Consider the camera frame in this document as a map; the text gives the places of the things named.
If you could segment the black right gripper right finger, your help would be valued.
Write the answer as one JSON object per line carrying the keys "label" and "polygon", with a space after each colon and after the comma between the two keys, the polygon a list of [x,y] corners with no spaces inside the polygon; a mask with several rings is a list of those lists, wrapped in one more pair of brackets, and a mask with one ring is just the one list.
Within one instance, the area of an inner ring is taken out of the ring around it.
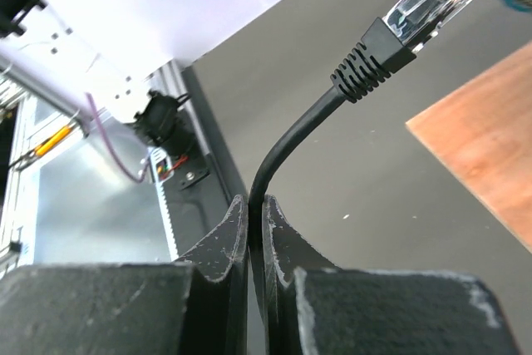
{"label": "black right gripper right finger", "polygon": [[264,302],[272,354],[516,354],[495,295],[449,270],[342,269],[267,196]]}

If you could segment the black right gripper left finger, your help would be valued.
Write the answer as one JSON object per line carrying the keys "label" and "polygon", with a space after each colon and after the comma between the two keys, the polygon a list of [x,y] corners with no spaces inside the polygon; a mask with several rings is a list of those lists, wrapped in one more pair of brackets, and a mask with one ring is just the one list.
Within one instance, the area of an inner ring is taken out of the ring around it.
{"label": "black right gripper left finger", "polygon": [[168,264],[24,266],[1,281],[4,354],[243,354],[248,205]]}

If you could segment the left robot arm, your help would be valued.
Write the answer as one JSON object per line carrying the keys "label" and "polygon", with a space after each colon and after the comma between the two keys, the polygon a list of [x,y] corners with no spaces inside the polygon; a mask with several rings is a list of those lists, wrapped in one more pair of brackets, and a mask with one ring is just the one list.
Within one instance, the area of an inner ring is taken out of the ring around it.
{"label": "left robot arm", "polygon": [[145,104],[147,77],[170,61],[157,34],[131,10],[135,0],[1,0],[1,84],[20,86],[26,63],[50,82],[49,103],[89,121],[85,94],[130,122]]}

